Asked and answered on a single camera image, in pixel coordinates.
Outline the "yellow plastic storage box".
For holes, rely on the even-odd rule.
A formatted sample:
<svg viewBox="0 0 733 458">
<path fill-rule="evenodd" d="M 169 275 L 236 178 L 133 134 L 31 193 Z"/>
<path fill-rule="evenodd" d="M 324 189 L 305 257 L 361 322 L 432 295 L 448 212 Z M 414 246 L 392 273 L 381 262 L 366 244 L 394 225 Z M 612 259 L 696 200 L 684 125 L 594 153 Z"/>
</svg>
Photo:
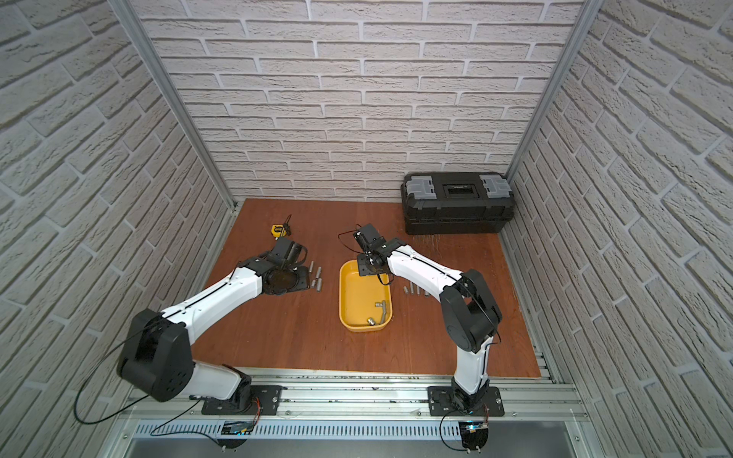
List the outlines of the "yellow plastic storage box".
<svg viewBox="0 0 733 458">
<path fill-rule="evenodd" d="M 376 303 L 387 302 L 387 322 L 379 324 L 382 311 Z M 391 290 L 386 275 L 361 277 L 357 261 L 348 261 L 340 269 L 339 318 L 351 332 L 384 329 L 393 317 Z"/>
</svg>

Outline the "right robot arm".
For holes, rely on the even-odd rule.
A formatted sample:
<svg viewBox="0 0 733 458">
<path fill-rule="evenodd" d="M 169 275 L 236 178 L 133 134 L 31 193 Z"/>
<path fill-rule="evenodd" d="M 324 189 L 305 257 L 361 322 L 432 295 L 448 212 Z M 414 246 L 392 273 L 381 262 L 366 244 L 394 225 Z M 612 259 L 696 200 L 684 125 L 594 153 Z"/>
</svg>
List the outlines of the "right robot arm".
<svg viewBox="0 0 733 458">
<path fill-rule="evenodd" d="M 361 253 L 357 261 L 366 275 L 400 277 L 439 301 L 450 339 L 457 347 L 452 376 L 454 402 L 471 410 L 489 387 L 490 347 L 498 336 L 502 313 L 483 275 L 462 272 L 433 261 L 402 240 L 386 240 L 373 225 L 352 233 Z"/>
</svg>

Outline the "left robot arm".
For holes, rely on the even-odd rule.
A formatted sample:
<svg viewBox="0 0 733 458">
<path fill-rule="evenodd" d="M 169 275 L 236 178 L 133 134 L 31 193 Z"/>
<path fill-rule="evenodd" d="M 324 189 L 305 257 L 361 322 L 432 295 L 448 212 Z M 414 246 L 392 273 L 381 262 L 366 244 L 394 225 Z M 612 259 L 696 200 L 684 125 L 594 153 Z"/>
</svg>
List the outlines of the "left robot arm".
<svg viewBox="0 0 733 458">
<path fill-rule="evenodd" d="M 120 378 L 158 402 L 193 396 L 224 402 L 236 411 L 252 403 L 251 378 L 230 366 L 193 358 L 192 345 L 214 324 L 261 295 L 282 296 L 309 289 L 307 248 L 288 238 L 246 261 L 197 295 L 132 321 L 118 359 Z"/>
</svg>

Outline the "yellow tape measure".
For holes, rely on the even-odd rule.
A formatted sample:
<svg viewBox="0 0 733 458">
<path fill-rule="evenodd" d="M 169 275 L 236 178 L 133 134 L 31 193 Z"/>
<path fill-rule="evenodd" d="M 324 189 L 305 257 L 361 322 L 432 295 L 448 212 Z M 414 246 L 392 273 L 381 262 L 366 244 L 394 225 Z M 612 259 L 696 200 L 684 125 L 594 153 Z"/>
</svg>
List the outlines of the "yellow tape measure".
<svg viewBox="0 0 733 458">
<path fill-rule="evenodd" d="M 270 233 L 273 236 L 273 238 L 275 238 L 276 240 L 278 240 L 279 238 L 287 237 L 292 234 L 291 228 L 287 223 L 272 225 Z"/>
</svg>

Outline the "black plastic toolbox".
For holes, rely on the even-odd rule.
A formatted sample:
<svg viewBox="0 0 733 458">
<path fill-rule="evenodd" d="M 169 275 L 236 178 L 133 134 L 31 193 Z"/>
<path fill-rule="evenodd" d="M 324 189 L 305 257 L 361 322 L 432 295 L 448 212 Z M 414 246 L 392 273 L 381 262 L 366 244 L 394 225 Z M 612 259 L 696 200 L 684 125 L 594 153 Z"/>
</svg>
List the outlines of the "black plastic toolbox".
<svg viewBox="0 0 733 458">
<path fill-rule="evenodd" d="M 515 215 L 513 190 L 498 174 L 408 174 L 401 198 L 412 236 L 497 234 Z"/>
</svg>

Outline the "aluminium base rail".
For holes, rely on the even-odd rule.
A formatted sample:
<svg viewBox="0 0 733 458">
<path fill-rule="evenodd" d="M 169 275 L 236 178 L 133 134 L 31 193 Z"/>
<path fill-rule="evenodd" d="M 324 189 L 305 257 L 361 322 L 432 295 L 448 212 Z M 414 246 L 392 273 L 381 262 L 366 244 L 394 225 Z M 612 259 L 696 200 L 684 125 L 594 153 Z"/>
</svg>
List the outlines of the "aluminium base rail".
<svg viewBox="0 0 733 458">
<path fill-rule="evenodd" d="M 498 436 L 500 422 L 558 423 L 575 441 L 590 415 L 573 385 L 549 378 L 499 378 L 470 413 L 450 400 L 439 376 L 378 376 L 318 371 L 259 370 L 258 401 L 228 414 L 185 398 L 145 401 L 116 422 L 122 439 L 206 439 L 230 445 L 247 439 L 461 440 Z"/>
</svg>

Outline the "aluminium frame post left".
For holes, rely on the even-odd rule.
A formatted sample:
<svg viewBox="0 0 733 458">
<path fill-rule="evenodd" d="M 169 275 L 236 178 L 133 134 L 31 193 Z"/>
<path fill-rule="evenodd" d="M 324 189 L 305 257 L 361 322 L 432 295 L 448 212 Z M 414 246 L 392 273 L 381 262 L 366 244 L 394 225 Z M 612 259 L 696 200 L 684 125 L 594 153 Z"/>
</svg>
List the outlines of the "aluminium frame post left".
<svg viewBox="0 0 733 458">
<path fill-rule="evenodd" d="M 148 69 L 158 89 L 160 89 L 160 93 L 168 104 L 171 113 L 175 116 L 177 122 L 179 122 L 179 126 L 181 126 L 185 137 L 190 141 L 195 154 L 202 163 L 204 170 L 208 173 L 223 202 L 230 211 L 235 212 L 238 209 L 238 204 L 228 189 L 221 171 L 215 164 L 213 156 L 207 149 L 202 135 L 187 110 L 173 79 L 168 74 L 161 57 L 158 55 L 154 43 L 147 32 L 145 32 L 143 24 L 137 16 L 132 3 L 126 0 L 111 0 L 110 6 L 118 18 L 120 25 L 124 28 L 126 34 L 128 34 L 132 44 L 136 47 L 142 62 Z"/>
</svg>

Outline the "aluminium frame post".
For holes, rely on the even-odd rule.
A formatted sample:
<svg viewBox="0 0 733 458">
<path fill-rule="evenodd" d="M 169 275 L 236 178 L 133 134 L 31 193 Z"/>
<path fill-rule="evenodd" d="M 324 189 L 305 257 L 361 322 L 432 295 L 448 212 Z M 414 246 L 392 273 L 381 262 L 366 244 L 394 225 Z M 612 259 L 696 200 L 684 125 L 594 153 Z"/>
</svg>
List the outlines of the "aluminium frame post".
<svg viewBox="0 0 733 458">
<path fill-rule="evenodd" d="M 168 74 L 161 57 L 158 55 L 154 43 L 147 32 L 145 32 L 143 24 L 137 16 L 132 3 L 126 0 L 111 0 L 110 6 L 118 18 L 120 25 L 124 28 L 126 34 L 128 34 L 132 44 L 136 47 L 142 62 L 148 69 L 158 89 L 160 89 L 160 93 L 168 104 L 171 113 L 175 116 L 177 122 L 179 122 L 179 126 L 181 126 L 185 137 L 190 141 L 195 154 L 202 163 L 204 170 L 208 173 L 223 202 L 230 211 L 235 212 L 238 209 L 238 204 L 228 189 L 221 171 L 215 164 L 213 156 L 207 149 L 202 135 L 187 110 L 173 79 Z"/>
<path fill-rule="evenodd" d="M 529 149 L 534 136 L 539 132 L 540 126 L 547 114 L 550 112 L 557 94 L 559 93 L 563 81 L 570 72 L 576 56 L 580 52 L 583 42 L 596 20 L 599 11 L 603 5 L 602 0 L 585 1 L 578 13 L 578 18 L 574 24 L 567 42 L 562 48 L 562 52 L 557 59 L 557 64 L 553 68 L 553 72 L 548 79 L 544 88 L 538 106 L 534 110 L 534 114 L 527 125 L 523 137 L 513 155 L 513 159 L 507 170 L 505 178 L 512 183 L 518 173 L 525 156 L 529 153 Z"/>
</svg>

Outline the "aluminium frame post right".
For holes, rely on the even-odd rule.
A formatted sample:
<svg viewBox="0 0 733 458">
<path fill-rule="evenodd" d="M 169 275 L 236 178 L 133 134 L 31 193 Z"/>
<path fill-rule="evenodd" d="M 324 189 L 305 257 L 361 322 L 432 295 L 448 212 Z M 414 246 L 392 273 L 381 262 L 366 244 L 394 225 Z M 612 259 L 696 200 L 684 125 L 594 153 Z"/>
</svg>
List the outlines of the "aluminium frame post right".
<svg viewBox="0 0 733 458">
<path fill-rule="evenodd" d="M 529 149 L 534 136 L 539 132 L 540 126 L 547 114 L 550 112 L 557 94 L 559 93 L 563 81 L 570 72 L 576 56 L 580 52 L 583 42 L 596 20 L 599 11 L 603 5 L 602 0 L 585 1 L 578 13 L 578 18 L 574 24 L 567 42 L 562 48 L 562 52 L 557 59 L 557 64 L 553 68 L 553 72 L 548 79 L 544 88 L 538 106 L 534 110 L 534 114 L 527 125 L 523 137 L 513 155 L 513 159 L 507 170 L 505 178 L 512 183 L 518 173 L 525 156 L 529 153 Z"/>
</svg>

